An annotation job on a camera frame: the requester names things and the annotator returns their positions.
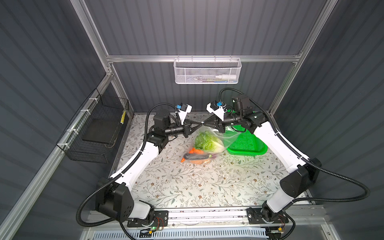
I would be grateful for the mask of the toy napa cabbage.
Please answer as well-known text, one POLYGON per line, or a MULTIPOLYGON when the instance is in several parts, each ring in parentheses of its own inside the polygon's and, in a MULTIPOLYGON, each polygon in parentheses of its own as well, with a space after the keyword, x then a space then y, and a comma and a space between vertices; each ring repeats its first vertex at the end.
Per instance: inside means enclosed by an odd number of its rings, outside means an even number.
POLYGON ((226 149, 223 141, 208 131, 197 135, 194 148, 206 153, 221 153, 226 149))

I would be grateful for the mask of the clear zip top bag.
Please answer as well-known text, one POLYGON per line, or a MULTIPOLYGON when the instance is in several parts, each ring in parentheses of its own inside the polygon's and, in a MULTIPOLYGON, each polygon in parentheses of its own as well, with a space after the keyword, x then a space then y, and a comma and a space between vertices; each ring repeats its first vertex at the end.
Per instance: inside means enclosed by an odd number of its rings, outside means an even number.
POLYGON ((183 155, 181 163, 193 165, 206 165, 224 153, 233 144, 241 131, 234 127, 225 127, 224 133, 219 130, 202 126, 198 129, 193 145, 183 155))

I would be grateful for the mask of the toy orange carrot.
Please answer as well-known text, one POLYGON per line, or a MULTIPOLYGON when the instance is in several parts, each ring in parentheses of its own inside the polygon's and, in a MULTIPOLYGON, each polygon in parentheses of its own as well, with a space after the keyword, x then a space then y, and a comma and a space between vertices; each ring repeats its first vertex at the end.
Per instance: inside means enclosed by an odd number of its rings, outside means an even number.
POLYGON ((190 162, 193 164, 201 164, 203 162, 203 160, 205 160, 205 159, 206 159, 206 157, 204 155, 204 151, 198 150, 196 148, 192 148, 191 150, 189 150, 188 153, 184 154, 181 162, 182 163, 190 162))

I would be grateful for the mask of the toy dark eggplant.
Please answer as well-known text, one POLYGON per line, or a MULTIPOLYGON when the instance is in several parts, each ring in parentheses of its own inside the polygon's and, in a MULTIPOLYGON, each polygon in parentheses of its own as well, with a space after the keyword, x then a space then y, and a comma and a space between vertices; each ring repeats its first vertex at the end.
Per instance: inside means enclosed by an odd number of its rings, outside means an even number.
POLYGON ((184 154, 184 159, 191 161, 191 160, 204 160, 204 159, 211 159, 213 155, 211 154, 184 154))

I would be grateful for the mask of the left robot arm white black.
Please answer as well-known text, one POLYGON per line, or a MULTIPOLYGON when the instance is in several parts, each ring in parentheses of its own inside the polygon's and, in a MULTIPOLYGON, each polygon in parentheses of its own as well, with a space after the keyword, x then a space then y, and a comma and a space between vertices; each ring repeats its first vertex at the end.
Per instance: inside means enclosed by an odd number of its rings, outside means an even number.
POLYGON ((176 106, 176 121, 171 123, 172 114, 167 109, 160 109, 154 116, 154 126, 149 127, 150 115, 146 116, 144 139, 138 151, 130 160, 109 178, 98 182, 94 194, 95 209, 107 216, 102 224, 111 221, 125 222, 128 219, 140 219, 151 222, 154 218, 154 207, 143 201, 135 201, 131 190, 138 177, 147 165, 154 160, 169 142, 169 137, 190 136, 198 124, 187 119, 192 106, 179 104, 176 106))

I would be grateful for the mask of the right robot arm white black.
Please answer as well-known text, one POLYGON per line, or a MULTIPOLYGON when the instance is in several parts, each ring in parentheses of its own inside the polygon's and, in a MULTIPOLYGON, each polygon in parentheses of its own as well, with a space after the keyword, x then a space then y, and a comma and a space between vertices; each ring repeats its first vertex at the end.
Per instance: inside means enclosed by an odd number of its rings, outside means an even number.
POLYGON ((280 181, 279 188, 262 205, 265 222, 275 221, 299 195, 317 180, 321 163, 310 159, 292 145, 277 129, 271 116, 246 95, 233 98, 233 112, 223 102, 212 101, 207 111, 214 116, 204 124, 223 133, 228 127, 241 126, 265 143, 289 173, 280 181))

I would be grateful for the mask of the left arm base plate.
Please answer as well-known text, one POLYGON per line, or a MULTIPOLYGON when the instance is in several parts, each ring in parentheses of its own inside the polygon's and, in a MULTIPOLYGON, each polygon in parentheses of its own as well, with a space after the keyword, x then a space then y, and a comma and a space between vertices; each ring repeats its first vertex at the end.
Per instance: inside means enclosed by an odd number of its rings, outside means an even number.
POLYGON ((126 226, 128 228, 166 227, 168 220, 169 211, 154 210, 150 211, 145 219, 128 219, 126 226))

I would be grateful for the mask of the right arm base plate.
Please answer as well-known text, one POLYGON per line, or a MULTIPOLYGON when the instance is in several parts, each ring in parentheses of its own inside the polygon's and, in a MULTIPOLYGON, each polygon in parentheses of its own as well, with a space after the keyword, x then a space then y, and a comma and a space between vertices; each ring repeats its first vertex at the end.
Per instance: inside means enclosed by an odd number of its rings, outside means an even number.
POLYGON ((287 224, 290 222, 282 211, 274 213, 267 207, 247 208, 247 218, 250 224, 287 224))

